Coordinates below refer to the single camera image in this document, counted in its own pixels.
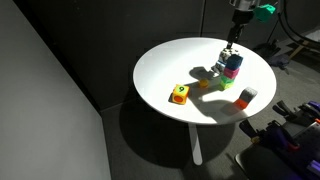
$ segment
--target pink block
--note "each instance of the pink block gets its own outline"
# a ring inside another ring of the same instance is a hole
[[[231,69],[228,69],[228,68],[224,68],[223,74],[226,77],[228,77],[230,79],[233,79],[238,75],[239,70],[240,70],[240,68],[238,68],[236,70],[231,70]]]

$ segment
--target floor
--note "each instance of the floor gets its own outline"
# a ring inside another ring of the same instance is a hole
[[[257,129],[281,115],[272,110],[279,100],[289,108],[310,100],[320,102],[320,58],[298,54],[288,73],[272,67],[277,91],[272,102],[251,117]],[[234,156],[250,145],[238,123],[197,126],[204,163],[193,164],[188,127],[148,107],[141,99],[128,101],[102,112],[113,180],[241,180],[246,179]]]

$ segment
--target table leg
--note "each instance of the table leg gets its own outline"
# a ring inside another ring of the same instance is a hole
[[[189,125],[189,133],[190,133],[193,162],[196,165],[201,165],[202,164],[202,155],[201,155],[201,150],[200,150],[197,127],[195,124],[188,123],[188,125]]]

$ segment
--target white round table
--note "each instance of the white round table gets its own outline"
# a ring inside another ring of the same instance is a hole
[[[223,90],[220,77],[213,77],[211,67],[227,42],[213,38],[185,38],[163,43],[146,52],[137,62],[134,85],[142,99],[156,111],[189,124],[193,159],[202,163],[196,124],[228,124],[246,119],[265,108],[276,91],[276,78],[270,66],[253,51],[233,44],[243,62],[234,85]],[[205,89],[198,87],[202,78],[209,79]],[[187,85],[186,104],[170,102],[176,84]],[[248,107],[241,110],[234,102],[251,87],[258,91]]]

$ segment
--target gray wall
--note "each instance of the gray wall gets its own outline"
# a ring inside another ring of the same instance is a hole
[[[233,26],[229,0],[20,1],[30,5],[102,110],[134,97],[133,68],[146,50],[200,36],[204,12],[205,37],[225,39]],[[312,29],[318,23],[317,9],[317,0],[290,1],[292,26],[299,32]],[[267,23],[253,20],[239,44],[252,48],[266,42],[275,22],[276,16]],[[286,39],[280,26],[273,38]]]
[[[110,180],[101,117],[11,0],[0,39],[0,179]]]

